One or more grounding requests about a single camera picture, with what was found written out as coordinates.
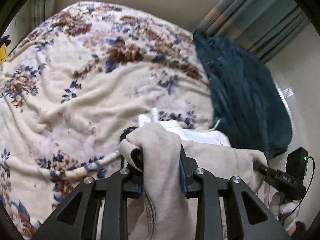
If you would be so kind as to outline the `white gloved right hand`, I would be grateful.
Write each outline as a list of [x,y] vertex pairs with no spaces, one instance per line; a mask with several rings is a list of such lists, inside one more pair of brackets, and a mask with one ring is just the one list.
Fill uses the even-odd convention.
[[291,236],[297,228],[296,217],[298,213],[299,200],[294,200],[288,203],[282,203],[283,193],[276,192],[269,204],[269,210],[273,213],[277,220],[280,221],[280,216],[284,218],[282,221],[285,231]]

